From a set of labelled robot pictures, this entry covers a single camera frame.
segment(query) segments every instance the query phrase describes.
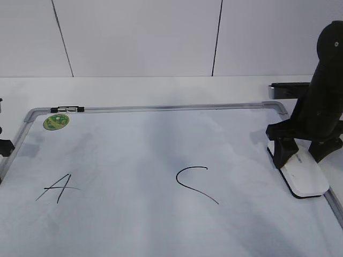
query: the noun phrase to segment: round sticker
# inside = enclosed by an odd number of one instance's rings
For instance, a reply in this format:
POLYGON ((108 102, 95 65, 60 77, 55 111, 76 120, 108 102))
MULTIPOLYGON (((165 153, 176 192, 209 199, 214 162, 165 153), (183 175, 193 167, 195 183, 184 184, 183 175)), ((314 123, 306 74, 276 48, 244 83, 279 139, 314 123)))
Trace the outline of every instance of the round sticker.
POLYGON ((67 115, 56 114, 47 118, 43 123, 43 127, 46 130, 60 130, 61 128, 65 127, 68 123, 69 117, 67 115))

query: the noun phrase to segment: whiteboard frame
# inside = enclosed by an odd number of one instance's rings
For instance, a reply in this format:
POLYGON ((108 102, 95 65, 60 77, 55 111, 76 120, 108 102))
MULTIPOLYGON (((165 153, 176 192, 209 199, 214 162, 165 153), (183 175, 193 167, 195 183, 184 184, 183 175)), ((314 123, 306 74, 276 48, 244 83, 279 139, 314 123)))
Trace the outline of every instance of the whiteboard frame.
MULTIPOLYGON (((182 111, 182 110, 222 110, 222 109, 274 109, 282 120, 289 119, 289 114, 282 103, 277 101, 266 101, 260 103, 239 103, 239 104, 196 104, 196 105, 156 105, 156 106, 131 106, 131 107, 88 107, 84 112, 68 111, 68 108, 63 108, 65 111, 57 112, 60 114, 96 114, 96 113, 111 113, 111 112, 142 112, 142 111, 182 111)), ((34 108, 30 110, 19 132, 14 138, 13 144, 15 150, 9 157, 4 157, 0 163, 0 186, 1 181, 4 179, 8 172, 13 160, 16 158, 20 146, 23 144, 33 122, 40 115, 53 114, 51 108, 34 108)), ((328 201, 338 223, 343 229, 343 206, 336 197, 333 189, 324 194, 328 201)))

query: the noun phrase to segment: white base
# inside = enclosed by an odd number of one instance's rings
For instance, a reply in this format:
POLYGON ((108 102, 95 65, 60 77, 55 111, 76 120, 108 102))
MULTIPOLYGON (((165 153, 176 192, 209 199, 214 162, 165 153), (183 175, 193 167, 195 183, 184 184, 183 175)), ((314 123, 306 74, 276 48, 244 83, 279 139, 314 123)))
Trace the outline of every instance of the white base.
MULTIPOLYGON (((329 190, 329 182, 308 150, 298 145, 299 151, 280 170, 292 192, 300 197, 323 195, 329 190)), ((274 154, 274 141, 268 148, 274 154)))

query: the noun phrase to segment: white wall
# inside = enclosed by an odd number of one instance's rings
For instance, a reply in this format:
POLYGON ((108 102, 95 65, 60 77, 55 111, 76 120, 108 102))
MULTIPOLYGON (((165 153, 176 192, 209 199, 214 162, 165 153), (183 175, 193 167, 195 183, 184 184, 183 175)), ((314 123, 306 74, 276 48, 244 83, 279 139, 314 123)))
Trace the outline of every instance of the white wall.
POLYGON ((220 0, 55 0, 75 76, 209 76, 220 0))
POLYGON ((51 0, 0 1, 0 77, 69 77, 51 0))
POLYGON ((223 0, 214 75, 313 74, 333 20, 343 0, 223 0))
MULTIPOLYGON (((54 0, 76 77, 210 76, 221 0, 54 0)), ((223 0, 214 75, 312 74, 343 0, 223 0)), ((51 0, 0 0, 0 77, 69 77, 51 0)))

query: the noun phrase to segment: whiteboard surface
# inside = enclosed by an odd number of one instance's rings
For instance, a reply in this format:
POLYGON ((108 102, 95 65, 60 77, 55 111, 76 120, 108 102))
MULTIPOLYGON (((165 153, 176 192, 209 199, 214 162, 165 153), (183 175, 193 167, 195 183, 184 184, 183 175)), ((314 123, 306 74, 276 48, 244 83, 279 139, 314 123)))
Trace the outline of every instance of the whiteboard surface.
POLYGON ((3 256, 341 256, 326 200, 295 199, 271 164, 274 110, 69 116, 36 119, 0 186, 3 256), (219 205, 176 182, 193 165, 179 180, 219 205), (80 190, 35 201, 66 174, 80 190))

